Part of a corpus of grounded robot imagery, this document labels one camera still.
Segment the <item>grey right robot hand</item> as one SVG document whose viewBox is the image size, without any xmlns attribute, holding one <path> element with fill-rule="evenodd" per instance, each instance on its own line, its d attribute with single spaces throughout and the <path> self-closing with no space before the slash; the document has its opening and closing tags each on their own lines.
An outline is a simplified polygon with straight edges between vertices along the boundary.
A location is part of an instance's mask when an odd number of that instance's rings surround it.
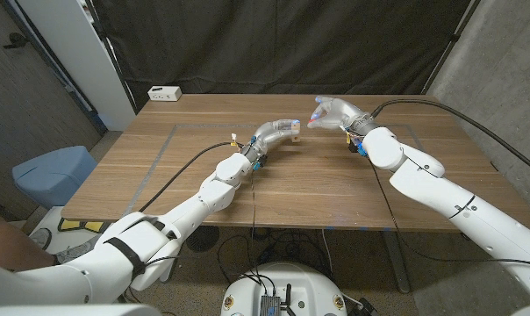
<svg viewBox="0 0 530 316">
<path fill-rule="evenodd" d="M 366 136 L 379 127 L 371 115 L 340 98 L 316 96 L 318 107 L 312 113 L 308 128 L 341 129 Z"/>
</svg>

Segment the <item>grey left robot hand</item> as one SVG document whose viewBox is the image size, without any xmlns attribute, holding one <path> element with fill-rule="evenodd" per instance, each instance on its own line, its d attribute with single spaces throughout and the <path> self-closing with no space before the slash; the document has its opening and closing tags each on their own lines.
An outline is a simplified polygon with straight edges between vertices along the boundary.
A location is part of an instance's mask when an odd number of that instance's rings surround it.
<svg viewBox="0 0 530 316">
<path fill-rule="evenodd" d="M 279 119 L 266 122 L 252 135 L 250 141 L 242 148 L 241 153 L 250 162 L 257 161 L 269 149 L 284 140 L 294 140 L 300 134 L 298 119 Z"/>
</svg>

